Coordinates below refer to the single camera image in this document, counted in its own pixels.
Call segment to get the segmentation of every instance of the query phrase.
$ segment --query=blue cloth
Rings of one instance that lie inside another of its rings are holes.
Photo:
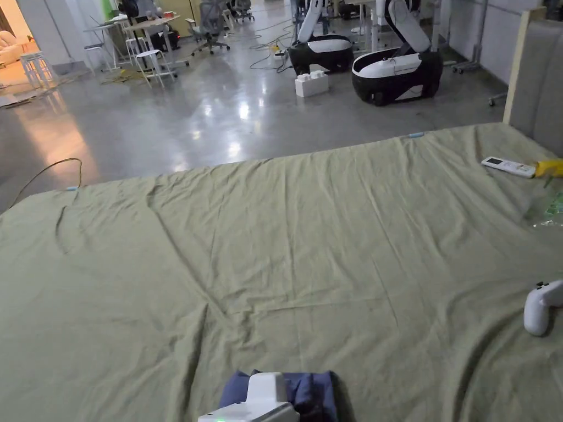
[[[338,422],[332,373],[286,372],[285,389],[288,401],[301,415],[301,422]],[[247,399],[250,375],[237,371],[227,381],[219,407],[230,406]]]

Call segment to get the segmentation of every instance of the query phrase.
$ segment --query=doorway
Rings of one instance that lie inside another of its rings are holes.
[[[0,0],[0,83],[27,84],[20,56],[39,51],[16,0]]]

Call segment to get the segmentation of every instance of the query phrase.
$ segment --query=concrete floor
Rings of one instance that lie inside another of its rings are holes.
[[[83,160],[83,183],[90,185],[501,120],[503,105],[489,107],[486,99],[506,87],[483,71],[459,76],[445,69],[435,98],[386,107],[363,103],[350,73],[331,75],[329,93],[296,97],[292,69],[249,69],[268,54],[249,47],[284,34],[291,23],[257,31],[290,18],[283,1],[255,0],[256,22],[227,39],[230,51],[190,56],[190,67],[165,89],[142,81],[100,85],[86,77],[0,110],[0,212],[42,168],[69,157]],[[343,34],[358,24],[333,22]],[[181,54],[192,47],[184,45]],[[77,169],[76,162],[54,167],[24,196],[76,185]]]

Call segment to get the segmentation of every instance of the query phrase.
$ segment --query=white remote control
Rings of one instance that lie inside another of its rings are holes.
[[[531,178],[534,177],[535,167],[531,165],[516,163],[515,161],[503,160],[497,157],[488,157],[481,161],[482,165],[487,167],[492,167],[497,170],[502,170],[510,174],[514,174],[520,177]]]

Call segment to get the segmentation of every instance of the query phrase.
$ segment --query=white game controller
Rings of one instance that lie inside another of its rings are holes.
[[[538,283],[528,294],[524,306],[524,328],[531,335],[541,336],[549,325],[549,308],[563,306],[563,280]]]

